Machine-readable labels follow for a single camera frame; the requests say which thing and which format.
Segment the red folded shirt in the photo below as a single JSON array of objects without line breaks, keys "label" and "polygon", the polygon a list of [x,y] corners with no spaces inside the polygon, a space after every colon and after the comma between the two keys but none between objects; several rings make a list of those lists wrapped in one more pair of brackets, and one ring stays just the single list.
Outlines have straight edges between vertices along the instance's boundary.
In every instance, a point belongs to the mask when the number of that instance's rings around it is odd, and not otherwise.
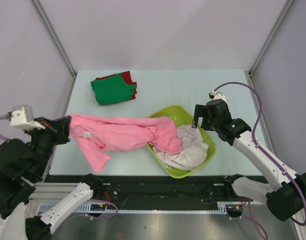
[{"label": "red folded shirt", "polygon": [[[104,77],[97,77],[95,80],[107,79],[107,78],[112,77],[114,75],[115,74],[112,74],[112,75],[109,75],[109,76],[104,76]],[[131,77],[131,72],[130,71],[122,72],[121,76],[122,76],[122,78],[123,78],[123,80],[125,81],[126,84],[136,85],[136,87],[137,87],[137,82],[133,82],[132,81],[132,77]],[[130,100],[136,99],[135,94],[137,94],[137,90],[136,89],[135,89],[134,94],[132,95],[132,98]]]}]

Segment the cable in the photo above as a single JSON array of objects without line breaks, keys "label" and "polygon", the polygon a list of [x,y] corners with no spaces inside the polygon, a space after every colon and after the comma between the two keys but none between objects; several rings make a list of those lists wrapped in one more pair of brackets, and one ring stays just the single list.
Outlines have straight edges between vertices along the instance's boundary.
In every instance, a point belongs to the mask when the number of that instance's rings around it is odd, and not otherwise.
[{"label": "cable", "polygon": [[256,136],[255,136],[256,128],[257,128],[257,125],[258,125],[258,123],[261,119],[261,116],[263,114],[262,99],[260,98],[260,96],[258,95],[256,90],[253,89],[251,86],[249,86],[245,83],[237,82],[237,81],[230,81],[230,82],[224,83],[222,85],[219,85],[217,88],[214,89],[214,91],[216,92],[221,87],[226,86],[226,85],[230,85],[230,84],[242,85],[244,87],[247,87],[256,95],[256,97],[258,99],[258,102],[259,102],[259,113],[258,113],[258,117],[257,117],[257,120],[254,124],[253,132],[252,132],[252,138],[253,138],[254,144],[258,146],[258,148],[285,174],[285,176],[287,176],[289,178],[289,180],[295,186],[296,190],[298,191],[298,193],[301,196],[301,199],[303,201],[304,211],[305,211],[305,221],[304,222],[299,222],[296,219],[294,219],[293,217],[291,217],[291,220],[293,220],[295,223],[297,223],[300,226],[306,226],[306,200],[305,200],[304,194],[302,193],[300,187],[298,186],[296,181],[292,178],[292,176],[290,176],[290,174],[286,171],[286,169],[284,169],[284,167],[282,165],[280,165],[265,149],[263,149],[260,145],[258,145],[258,142],[256,140]]},{"label": "cable", "polygon": [[[229,220],[247,219],[247,220],[252,221],[254,223],[256,231],[262,237],[262,239],[268,240],[268,234],[267,234],[266,230],[264,229],[264,227],[253,218],[253,212],[251,210],[251,200],[248,200],[248,209],[249,209],[249,213],[250,213],[251,217],[249,217],[249,216],[231,217],[231,216],[229,216],[229,214],[227,214],[227,216],[229,217]],[[264,232],[265,236],[262,235],[262,233],[261,233],[259,228],[262,229],[262,231]]]},{"label": "cable", "polygon": [[109,201],[104,201],[104,200],[96,200],[96,199],[91,199],[90,201],[94,201],[94,202],[99,202],[99,203],[106,203],[108,205],[112,205],[114,208],[115,208],[115,212],[112,213],[110,216],[106,216],[106,217],[98,217],[98,216],[91,216],[91,215],[88,215],[87,213],[85,214],[78,214],[78,215],[75,215],[75,216],[72,216],[69,218],[69,220],[72,220],[72,219],[76,219],[76,218],[80,218],[80,217],[89,217],[91,219],[99,219],[99,220],[104,220],[104,219],[111,219],[112,217],[116,216],[117,213],[118,213],[118,208],[117,206],[112,203],[112,202],[109,202]]},{"label": "cable", "polygon": [[[5,119],[9,119],[9,114],[7,113],[7,114],[5,114],[5,115],[3,115],[3,116],[0,116],[0,121],[1,120],[5,120]],[[9,140],[9,138],[7,138],[7,137],[5,137],[5,136],[3,136],[3,135],[1,135],[0,134],[0,139],[2,139],[3,141],[7,141],[7,140]]]},{"label": "cable", "polygon": [[108,192],[104,192],[105,196],[106,196],[106,201],[110,202],[111,201],[111,197],[109,196]]},{"label": "cable", "polygon": [[245,206],[245,205],[247,204],[247,199],[243,196],[243,197],[242,197],[242,201],[245,202],[245,203],[243,203],[243,205],[242,205],[242,207],[243,207],[243,206]]}]

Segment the white wall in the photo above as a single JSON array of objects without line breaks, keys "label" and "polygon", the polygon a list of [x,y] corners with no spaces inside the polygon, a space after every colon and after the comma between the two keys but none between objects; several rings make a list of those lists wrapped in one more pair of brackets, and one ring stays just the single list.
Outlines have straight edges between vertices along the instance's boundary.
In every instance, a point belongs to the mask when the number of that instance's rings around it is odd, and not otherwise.
[{"label": "white wall", "polygon": [[278,157],[306,172],[306,0],[298,0],[255,72]]},{"label": "white wall", "polygon": [[[0,0],[0,115],[30,104],[35,117],[59,117],[72,81],[30,1]],[[0,133],[24,136],[7,121]]]},{"label": "white wall", "polygon": [[77,70],[249,70],[286,0],[41,0]]}]

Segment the green folded shirt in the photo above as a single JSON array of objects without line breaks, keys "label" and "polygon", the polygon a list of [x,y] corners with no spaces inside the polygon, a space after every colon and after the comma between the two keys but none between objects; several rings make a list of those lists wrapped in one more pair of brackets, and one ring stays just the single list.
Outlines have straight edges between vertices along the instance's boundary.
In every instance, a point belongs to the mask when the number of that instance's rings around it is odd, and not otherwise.
[{"label": "green folded shirt", "polygon": [[136,89],[136,85],[125,83],[120,73],[106,79],[91,81],[91,86],[96,101],[101,105],[130,100]]}]

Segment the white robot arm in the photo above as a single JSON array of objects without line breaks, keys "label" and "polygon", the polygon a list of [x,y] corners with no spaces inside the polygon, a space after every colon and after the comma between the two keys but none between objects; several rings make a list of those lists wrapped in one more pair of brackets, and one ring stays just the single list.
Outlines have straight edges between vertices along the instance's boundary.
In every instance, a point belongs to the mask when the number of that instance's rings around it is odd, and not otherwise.
[{"label": "white robot arm", "polygon": [[203,118],[201,128],[217,132],[221,140],[245,155],[268,182],[252,181],[237,174],[228,178],[232,191],[267,205],[281,221],[303,208],[306,212],[306,173],[297,174],[262,145],[242,119],[232,119],[224,94],[213,90],[209,95],[212,100],[206,105],[195,106],[192,127],[196,128],[199,118]]},{"label": "white robot arm", "polygon": [[21,202],[6,219],[0,215],[0,240],[50,240],[60,224],[82,203],[103,190],[102,181],[89,174],[63,200],[39,216],[25,219]]}]

